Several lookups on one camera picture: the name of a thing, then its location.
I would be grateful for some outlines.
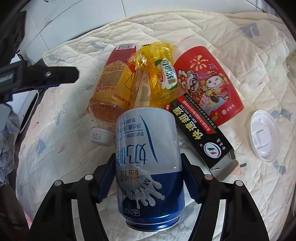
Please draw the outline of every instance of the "white quilted blanket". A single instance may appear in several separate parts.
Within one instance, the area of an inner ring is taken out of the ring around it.
[[[296,44],[279,18],[258,12],[232,15],[178,10],[138,15],[46,52],[43,59],[48,66],[76,66],[80,78],[75,84],[46,91],[22,143],[17,196],[31,219],[55,180],[77,181],[104,164],[115,150],[89,141],[94,124],[86,111],[97,76],[112,49],[126,43],[176,44],[191,35],[206,40],[207,48],[221,63],[244,104],[241,113],[220,126],[241,165],[225,181],[241,179],[245,183],[270,239],[279,237],[296,182],[296,59],[292,54]],[[136,106],[147,105],[149,95],[149,85],[143,81]],[[250,117],[256,110],[271,113],[280,130],[280,154],[273,164],[257,159],[250,145]],[[181,152],[198,164],[181,133],[179,139]],[[117,210],[116,194],[98,205],[109,239],[129,241],[187,240],[199,208],[186,192],[186,207],[178,225],[158,233],[143,233],[126,226]],[[214,240],[220,237],[223,212],[221,207]],[[77,211],[74,216],[78,240],[83,240]]]

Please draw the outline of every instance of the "cartoon character print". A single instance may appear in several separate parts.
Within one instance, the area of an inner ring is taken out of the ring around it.
[[[187,72],[183,70],[178,71],[178,82],[182,85],[183,89],[186,90],[188,94],[194,96],[199,90],[199,76],[195,74],[192,70],[188,70]]]
[[[203,105],[204,111],[210,115],[212,111],[218,109],[229,99],[229,83],[222,73],[208,71],[207,78],[205,82],[202,81],[202,85],[204,93],[200,103]]]
[[[200,77],[192,70],[178,71],[178,82],[208,114],[218,109],[229,99],[229,83],[222,73],[208,71]]]

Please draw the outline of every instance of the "white plastic lid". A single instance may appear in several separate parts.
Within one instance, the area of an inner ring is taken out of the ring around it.
[[[280,151],[279,130],[272,116],[264,110],[257,110],[251,119],[250,141],[256,156],[272,163]]]
[[[92,143],[100,144],[102,146],[112,146],[114,140],[114,133],[105,129],[93,127],[91,129]]]

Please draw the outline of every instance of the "black cardboard box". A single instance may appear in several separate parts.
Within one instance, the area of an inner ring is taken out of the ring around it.
[[[166,107],[205,162],[213,176],[224,179],[238,165],[234,150],[215,123],[188,95],[184,94]]]

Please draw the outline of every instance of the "blue and white can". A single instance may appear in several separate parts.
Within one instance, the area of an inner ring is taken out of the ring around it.
[[[116,123],[118,209],[129,227],[159,231],[176,224],[184,201],[174,116],[154,107],[124,112]]]

